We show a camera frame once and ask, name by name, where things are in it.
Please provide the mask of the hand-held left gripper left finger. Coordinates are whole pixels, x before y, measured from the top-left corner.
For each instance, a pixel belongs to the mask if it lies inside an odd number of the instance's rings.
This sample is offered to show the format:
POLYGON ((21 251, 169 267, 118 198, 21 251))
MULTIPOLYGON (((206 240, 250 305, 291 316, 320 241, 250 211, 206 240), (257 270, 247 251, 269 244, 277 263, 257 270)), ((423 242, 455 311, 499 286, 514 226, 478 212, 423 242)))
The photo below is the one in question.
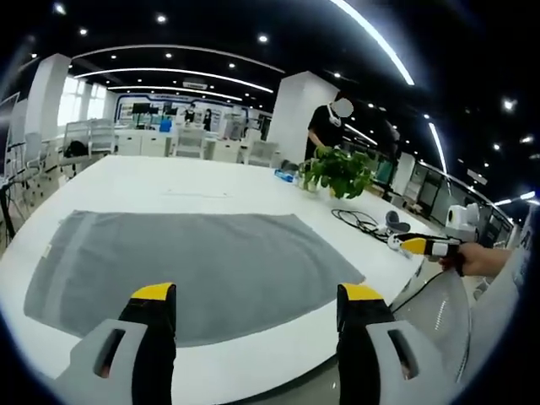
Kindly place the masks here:
POLYGON ((53 390, 64 404, 171 404, 175 358, 176 285, 148 285, 73 347, 53 390))

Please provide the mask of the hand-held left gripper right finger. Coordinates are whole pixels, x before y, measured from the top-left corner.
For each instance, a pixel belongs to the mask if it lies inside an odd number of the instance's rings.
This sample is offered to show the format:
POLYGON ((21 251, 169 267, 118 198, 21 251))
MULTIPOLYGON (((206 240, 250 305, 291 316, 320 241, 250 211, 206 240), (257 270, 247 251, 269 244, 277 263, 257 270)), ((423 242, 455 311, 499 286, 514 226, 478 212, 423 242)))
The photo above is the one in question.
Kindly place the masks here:
POLYGON ((455 383, 434 343, 365 284, 337 286, 341 404, 450 404, 455 383))

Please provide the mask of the person's right hand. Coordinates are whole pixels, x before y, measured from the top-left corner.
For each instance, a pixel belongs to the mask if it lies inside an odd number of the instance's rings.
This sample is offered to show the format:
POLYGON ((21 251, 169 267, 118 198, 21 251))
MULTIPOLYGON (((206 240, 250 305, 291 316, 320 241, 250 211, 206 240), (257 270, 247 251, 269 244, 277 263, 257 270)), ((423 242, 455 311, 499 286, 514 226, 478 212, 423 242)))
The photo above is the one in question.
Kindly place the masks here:
POLYGON ((443 257, 439 264, 445 271, 459 267, 463 276, 495 278, 511 253, 512 250, 464 243, 459 245, 458 255, 443 257))

